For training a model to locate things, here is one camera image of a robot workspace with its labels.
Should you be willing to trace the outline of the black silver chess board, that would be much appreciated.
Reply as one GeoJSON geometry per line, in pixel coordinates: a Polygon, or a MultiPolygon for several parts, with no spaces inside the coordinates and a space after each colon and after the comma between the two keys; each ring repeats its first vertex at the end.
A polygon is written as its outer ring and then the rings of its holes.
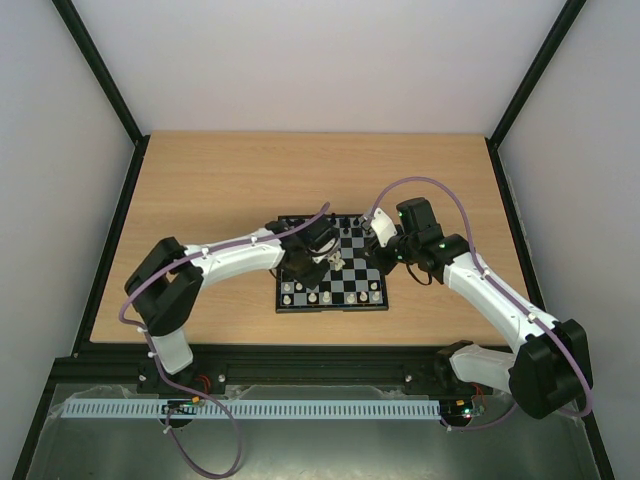
{"type": "Polygon", "coordinates": [[[292,281],[282,275],[282,270],[277,271],[276,295],[275,295],[275,312],[284,313],[309,313],[309,312],[325,312],[325,311],[386,311],[389,309],[389,301],[386,288],[385,276],[376,268],[367,263],[362,250],[365,241],[373,237],[373,234],[365,230],[360,221],[358,214],[336,214],[328,215],[329,221],[333,227],[339,231],[340,252],[345,260],[345,266],[341,271],[334,271],[329,268],[321,283],[313,289],[304,287],[304,291],[297,293],[295,285],[298,282],[292,281]],[[378,290],[371,291],[369,285],[371,282],[378,283],[378,290]],[[291,283],[293,290],[284,292],[282,287],[285,283],[291,283]],[[323,304],[321,302],[322,294],[330,291],[332,294],[332,303],[323,304]],[[359,302],[359,295],[366,291],[369,294],[367,303],[359,302]],[[308,294],[316,293],[318,302],[316,304],[308,303],[308,294]],[[381,302],[373,303],[371,294],[379,292],[381,294],[381,302]],[[348,304],[346,297],[349,293],[354,293],[356,302],[348,304]],[[282,299],[284,295],[290,295],[293,298],[292,305],[284,305],[282,299]]]}

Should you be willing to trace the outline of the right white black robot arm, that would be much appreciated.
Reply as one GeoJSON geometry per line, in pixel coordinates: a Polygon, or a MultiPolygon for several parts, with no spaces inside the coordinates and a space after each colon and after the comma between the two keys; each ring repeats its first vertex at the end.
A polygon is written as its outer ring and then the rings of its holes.
{"type": "Polygon", "coordinates": [[[585,330],[560,322],[504,282],[459,234],[446,236],[423,197],[396,207],[400,221],[380,208],[363,217],[371,233],[364,256],[383,274],[396,265],[417,266],[430,281],[447,286],[480,312],[510,350],[459,341],[438,354],[436,379],[455,392],[479,383],[510,394],[529,416],[542,419],[585,397],[593,385],[585,330]]]}

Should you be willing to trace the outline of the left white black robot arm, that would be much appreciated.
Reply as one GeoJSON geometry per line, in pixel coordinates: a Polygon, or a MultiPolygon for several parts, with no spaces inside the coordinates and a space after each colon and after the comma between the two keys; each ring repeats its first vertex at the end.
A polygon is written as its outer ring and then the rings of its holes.
{"type": "Polygon", "coordinates": [[[175,375],[194,361],[184,325],[201,290],[274,269],[314,289],[330,269],[343,267],[339,230],[324,215],[294,226],[271,221],[249,235],[204,245],[182,245],[167,237],[126,281],[122,309],[138,313],[141,320],[130,323],[149,336],[152,353],[167,374],[175,375]]]}

